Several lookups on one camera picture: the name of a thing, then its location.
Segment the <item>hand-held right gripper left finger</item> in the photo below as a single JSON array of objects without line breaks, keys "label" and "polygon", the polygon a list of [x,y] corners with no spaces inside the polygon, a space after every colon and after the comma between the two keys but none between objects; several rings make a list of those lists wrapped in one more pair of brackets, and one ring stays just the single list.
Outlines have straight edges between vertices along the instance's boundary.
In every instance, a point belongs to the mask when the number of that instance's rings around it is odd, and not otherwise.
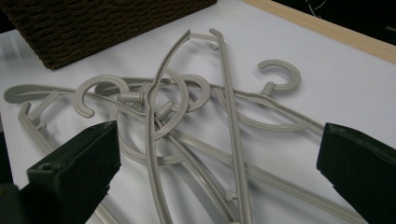
[{"label": "hand-held right gripper left finger", "polygon": [[84,224],[120,169],[118,125],[93,125],[27,170],[22,190],[33,224]]}]

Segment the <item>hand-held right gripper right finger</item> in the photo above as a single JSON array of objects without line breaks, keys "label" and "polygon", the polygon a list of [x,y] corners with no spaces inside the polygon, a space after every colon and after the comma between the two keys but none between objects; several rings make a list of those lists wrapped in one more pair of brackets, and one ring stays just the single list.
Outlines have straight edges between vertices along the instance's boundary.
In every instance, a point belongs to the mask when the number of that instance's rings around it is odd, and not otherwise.
[{"label": "hand-held right gripper right finger", "polygon": [[317,169],[369,224],[396,224],[396,149],[327,123]]}]

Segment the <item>grey plastic clothes hanger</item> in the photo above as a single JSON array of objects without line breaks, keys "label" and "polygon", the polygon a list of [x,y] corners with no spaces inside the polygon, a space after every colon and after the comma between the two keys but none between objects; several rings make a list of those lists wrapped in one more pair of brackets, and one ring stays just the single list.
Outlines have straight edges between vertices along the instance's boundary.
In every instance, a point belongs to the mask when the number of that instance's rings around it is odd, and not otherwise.
[{"label": "grey plastic clothes hanger", "polygon": [[[187,85],[190,108],[186,114],[203,107],[210,98],[210,84],[205,79],[196,75],[178,76],[183,79]],[[71,94],[73,96],[73,107],[76,112],[84,118],[91,118],[94,116],[94,111],[85,104],[85,97],[89,95],[98,100],[108,101],[114,105],[114,111],[110,116],[112,120],[117,119],[118,114],[122,112],[136,119],[140,119],[145,123],[147,112],[144,102],[144,94],[149,90],[149,85],[152,84],[153,80],[154,78],[121,78],[111,75],[102,75],[88,79],[75,90],[44,85],[15,86],[6,90],[4,98],[9,103],[23,103],[24,105],[29,105],[29,102],[36,98],[43,97],[45,99],[43,104],[37,107],[34,112],[27,112],[23,115],[22,125],[26,128],[26,131],[32,136],[33,140],[40,148],[51,151],[50,145],[43,138],[39,129],[33,124],[33,120],[40,116],[45,108],[47,108],[50,103],[57,98],[57,96],[61,94]],[[160,130],[175,117],[181,102],[181,94],[182,91],[180,90],[180,87],[171,76],[167,75],[167,77],[162,78],[155,96],[153,107],[156,130]],[[226,106],[224,88],[219,91],[219,95],[221,103]],[[232,199],[231,196],[229,194],[225,196],[220,194],[219,189],[202,169],[201,165],[198,164],[198,161],[180,144],[181,141],[186,141],[196,148],[201,147],[206,149],[213,157],[219,155],[221,158],[229,160],[232,165],[233,153],[228,155],[216,151],[210,146],[191,138],[184,133],[178,132],[176,127],[173,128],[166,136],[155,142],[159,167],[161,165],[177,164],[187,161],[203,183],[204,187],[207,188],[207,191],[213,198],[214,202],[230,222],[240,223],[239,216],[236,217],[228,205],[228,202]],[[121,150],[125,155],[127,155],[127,157],[147,164],[146,152],[144,154],[138,153],[136,150],[132,149],[132,147],[126,145],[122,139],[119,140],[119,143]]]},{"label": "grey plastic clothes hanger", "polygon": [[[240,224],[252,224],[252,214],[250,206],[250,198],[248,193],[248,181],[246,174],[246,165],[243,154],[243,147],[240,137],[238,116],[235,108],[235,101],[233,95],[233,83],[232,77],[227,57],[227,50],[224,43],[223,34],[215,29],[211,29],[207,35],[196,34],[191,31],[186,32],[182,37],[176,42],[176,44],[169,50],[166,54],[163,62],[161,63],[157,74],[149,85],[148,91],[144,94],[144,102],[146,107],[146,162],[148,165],[148,176],[151,187],[151,192],[153,194],[153,200],[159,216],[159,220],[162,224],[173,224],[173,219],[171,217],[168,205],[165,200],[163,193],[163,185],[160,178],[159,164],[156,154],[155,142],[166,136],[173,128],[175,128],[187,113],[189,107],[189,96],[187,85],[181,79],[176,72],[168,67],[171,57],[177,51],[181,45],[191,38],[198,38],[213,41],[218,44],[221,72],[223,77],[226,109],[229,122],[229,132],[232,145],[232,162],[235,177],[236,186],[236,200],[238,205],[238,215]],[[160,85],[163,76],[167,74],[173,78],[182,91],[181,102],[179,108],[176,112],[174,118],[172,118],[169,123],[164,125],[160,130],[155,129],[154,121],[154,103],[155,96]]]},{"label": "grey plastic clothes hanger", "polygon": [[[274,99],[271,98],[273,91],[289,91],[289,90],[294,89],[296,86],[298,86],[300,84],[301,74],[297,70],[297,68],[294,67],[290,63],[280,61],[280,60],[263,61],[263,62],[259,63],[258,66],[261,69],[268,67],[268,66],[277,66],[277,67],[285,68],[288,71],[290,71],[290,82],[285,83],[285,84],[275,84],[274,82],[268,82],[268,83],[266,83],[266,85],[264,86],[264,88],[260,94],[233,90],[234,99],[236,97],[239,97],[239,98],[253,101],[253,102],[261,104],[261,105],[265,105],[267,107],[270,107],[270,108],[292,118],[294,120],[294,122],[292,124],[288,124],[288,125],[275,125],[275,124],[262,123],[262,122],[251,119],[251,118],[239,113],[236,109],[237,116],[238,116],[238,123],[243,122],[247,125],[258,128],[260,130],[276,132],[276,133],[290,133],[290,132],[297,132],[297,131],[304,130],[304,129],[312,129],[316,132],[322,133],[324,131],[323,125],[317,123],[316,121],[314,121],[308,117],[303,116],[302,114],[300,114],[296,111],[293,111],[283,105],[280,105],[277,101],[275,101]],[[221,103],[220,95],[219,95],[219,91],[224,88],[224,85],[221,87],[221,86],[213,85],[211,83],[209,83],[209,84],[211,86],[211,94],[212,93],[216,94],[220,105],[223,107],[223,109],[226,110],[226,106]],[[188,143],[186,141],[181,141],[180,144],[186,149],[187,149],[187,147],[193,147],[190,143]],[[134,146],[130,146],[130,147],[132,147],[132,149],[137,151],[137,149]],[[210,147],[215,149],[216,151],[227,154],[218,148],[215,148],[212,146],[210,146]],[[203,149],[201,147],[196,148],[196,149],[211,156],[206,149]],[[231,166],[233,166],[229,160],[223,159],[219,155],[217,155],[213,158],[223,161],[225,163],[229,163],[229,164],[231,164]],[[296,185],[290,183],[289,181],[284,180],[284,179],[282,179],[276,175],[273,175],[271,173],[268,173],[268,172],[264,171],[263,169],[258,168],[250,163],[245,162],[245,165],[246,165],[246,174],[247,175],[252,175],[253,177],[258,178],[258,179],[274,186],[277,189],[283,190],[283,191],[287,192],[288,194],[290,194],[300,200],[303,200],[307,203],[310,203],[310,204],[314,205],[315,207],[317,207],[325,212],[328,212],[336,217],[339,217],[351,224],[366,224],[366,220],[357,212],[347,209],[338,203],[334,203],[330,200],[327,200],[327,199],[325,199],[325,198],[323,198],[323,197],[321,197],[307,189],[303,189],[299,186],[296,186]],[[236,192],[227,191],[225,194],[221,194],[221,195],[225,196],[227,194],[229,194],[232,198],[228,202],[228,205],[230,206],[231,211],[234,213],[234,215],[236,217],[238,217],[239,216],[238,215],[238,205],[237,205],[237,200],[235,199]]]}]

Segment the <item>brown woven basket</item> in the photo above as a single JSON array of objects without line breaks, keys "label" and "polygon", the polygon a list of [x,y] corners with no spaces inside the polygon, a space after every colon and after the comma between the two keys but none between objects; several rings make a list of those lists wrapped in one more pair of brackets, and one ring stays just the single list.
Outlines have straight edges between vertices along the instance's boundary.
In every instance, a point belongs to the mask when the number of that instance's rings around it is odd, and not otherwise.
[{"label": "brown woven basket", "polygon": [[69,65],[218,0],[0,0],[43,65]]}]

